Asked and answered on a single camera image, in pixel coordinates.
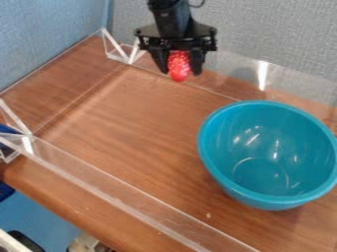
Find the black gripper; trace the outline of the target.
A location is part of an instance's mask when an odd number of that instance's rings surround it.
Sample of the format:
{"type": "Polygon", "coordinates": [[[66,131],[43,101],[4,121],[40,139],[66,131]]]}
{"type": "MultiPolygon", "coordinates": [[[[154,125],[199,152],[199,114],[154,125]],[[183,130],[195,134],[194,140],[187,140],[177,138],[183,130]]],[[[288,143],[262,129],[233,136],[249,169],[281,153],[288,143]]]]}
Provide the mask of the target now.
{"type": "Polygon", "coordinates": [[[169,50],[191,50],[191,70],[199,76],[206,61],[205,52],[217,51],[217,29],[195,21],[189,0],[147,0],[147,8],[154,24],[134,32],[139,49],[149,50],[163,74],[169,73],[169,50]]]}

